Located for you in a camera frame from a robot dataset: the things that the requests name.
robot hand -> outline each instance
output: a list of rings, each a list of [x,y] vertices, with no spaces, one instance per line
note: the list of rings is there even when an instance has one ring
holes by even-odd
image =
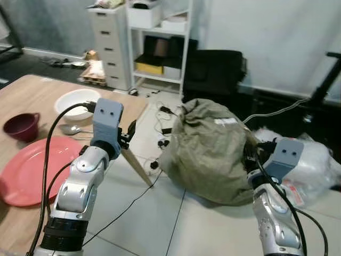
[[[264,163],[265,171],[275,183],[281,184],[282,178],[297,165],[303,148],[301,142],[288,138],[275,145],[273,154]],[[288,204],[260,170],[251,171],[248,181],[254,189],[253,210],[264,255],[303,256],[301,237]]]
[[[62,184],[51,215],[44,228],[41,245],[34,256],[80,256],[87,225],[91,218],[97,187],[104,179],[109,161],[128,148],[136,121],[123,134],[118,127],[123,105],[99,99],[93,117],[94,138],[85,152],[70,166],[70,175]]]

red plate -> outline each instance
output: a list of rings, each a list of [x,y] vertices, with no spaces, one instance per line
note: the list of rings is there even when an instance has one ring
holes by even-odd
[[[15,206],[29,206],[41,202],[46,139],[36,141],[20,150],[0,174],[0,194],[3,200]],[[78,157],[82,146],[69,137],[52,137],[48,159],[47,185],[64,165]],[[56,179],[50,198],[57,195],[69,176],[67,168]]]

gray wall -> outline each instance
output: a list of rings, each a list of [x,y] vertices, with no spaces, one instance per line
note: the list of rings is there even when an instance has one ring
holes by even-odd
[[[25,47],[82,55],[94,47],[86,6],[94,0],[2,0]]]

white plastic wrap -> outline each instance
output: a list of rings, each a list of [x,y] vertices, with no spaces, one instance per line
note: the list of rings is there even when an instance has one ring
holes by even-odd
[[[280,140],[282,136],[266,128],[254,132],[260,141]],[[325,190],[341,184],[341,165],[330,155],[329,149],[312,141],[304,134],[299,138],[304,149],[297,166],[283,179],[282,186],[295,206],[303,206],[315,200]]]

white cord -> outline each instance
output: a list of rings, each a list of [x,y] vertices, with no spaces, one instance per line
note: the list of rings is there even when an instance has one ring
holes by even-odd
[[[291,110],[293,108],[296,108],[298,105],[300,105],[301,103],[303,102],[307,102],[309,101],[310,98],[306,98],[306,99],[302,99],[302,100],[298,100],[296,101],[294,104],[292,104],[291,106],[289,107],[286,107],[286,108],[282,108],[278,111],[275,111],[275,112],[272,112],[272,113],[268,113],[268,114],[253,114],[253,115],[250,115],[249,117],[247,117],[243,123],[246,124],[247,122],[249,122],[252,118],[254,117],[269,117],[269,116],[275,116],[275,115],[278,115],[278,114],[282,114],[283,112],[285,111],[288,111],[288,110]]]

